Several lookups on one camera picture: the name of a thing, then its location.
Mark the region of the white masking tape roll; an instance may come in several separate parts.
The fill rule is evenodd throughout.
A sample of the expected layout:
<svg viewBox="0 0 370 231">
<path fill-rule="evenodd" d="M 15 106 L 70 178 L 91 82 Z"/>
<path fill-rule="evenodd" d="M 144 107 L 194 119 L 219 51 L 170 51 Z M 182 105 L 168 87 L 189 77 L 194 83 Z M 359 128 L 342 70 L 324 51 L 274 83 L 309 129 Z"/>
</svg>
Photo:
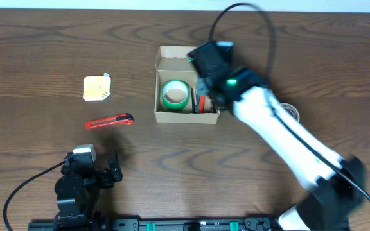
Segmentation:
<svg viewBox="0 0 370 231">
<path fill-rule="evenodd" d="M 281 103 L 281 106 L 297 121 L 300 121 L 299 111 L 289 103 Z"/>
</svg>

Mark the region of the yellow sticky note pad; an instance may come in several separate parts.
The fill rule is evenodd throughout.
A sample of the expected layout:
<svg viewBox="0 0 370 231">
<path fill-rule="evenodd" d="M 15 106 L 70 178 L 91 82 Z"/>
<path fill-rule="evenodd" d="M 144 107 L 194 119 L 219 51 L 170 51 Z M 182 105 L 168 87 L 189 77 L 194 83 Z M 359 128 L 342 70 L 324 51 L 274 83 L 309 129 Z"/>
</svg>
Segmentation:
<svg viewBox="0 0 370 231">
<path fill-rule="evenodd" d="M 83 99 L 85 101 L 103 101 L 110 96 L 112 79 L 110 74 L 86 76 L 84 78 Z"/>
</svg>

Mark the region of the green tape roll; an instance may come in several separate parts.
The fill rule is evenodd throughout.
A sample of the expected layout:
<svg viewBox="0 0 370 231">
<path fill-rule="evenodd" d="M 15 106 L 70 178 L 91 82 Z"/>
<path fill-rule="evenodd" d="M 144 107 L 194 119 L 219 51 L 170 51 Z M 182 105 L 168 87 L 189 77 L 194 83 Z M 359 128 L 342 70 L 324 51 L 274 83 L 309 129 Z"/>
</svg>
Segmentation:
<svg viewBox="0 0 370 231">
<path fill-rule="evenodd" d="M 168 110 L 180 111 L 186 108 L 190 98 L 190 88 L 182 80 L 169 80 L 162 89 L 161 96 Z"/>
</svg>

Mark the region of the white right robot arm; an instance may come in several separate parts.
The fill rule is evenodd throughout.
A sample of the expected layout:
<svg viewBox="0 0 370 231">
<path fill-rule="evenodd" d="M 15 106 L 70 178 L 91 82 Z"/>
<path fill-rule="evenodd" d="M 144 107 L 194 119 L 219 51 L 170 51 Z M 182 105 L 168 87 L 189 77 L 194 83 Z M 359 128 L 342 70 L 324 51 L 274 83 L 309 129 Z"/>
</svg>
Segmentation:
<svg viewBox="0 0 370 231">
<path fill-rule="evenodd" d="M 363 163 L 343 159 L 282 106 L 263 77 L 246 67 L 233 69 L 222 48 L 207 42 L 188 57 L 209 97 L 250 126 L 285 161 L 308 196 L 277 219 L 283 230 L 335 230 L 364 199 Z"/>
</svg>

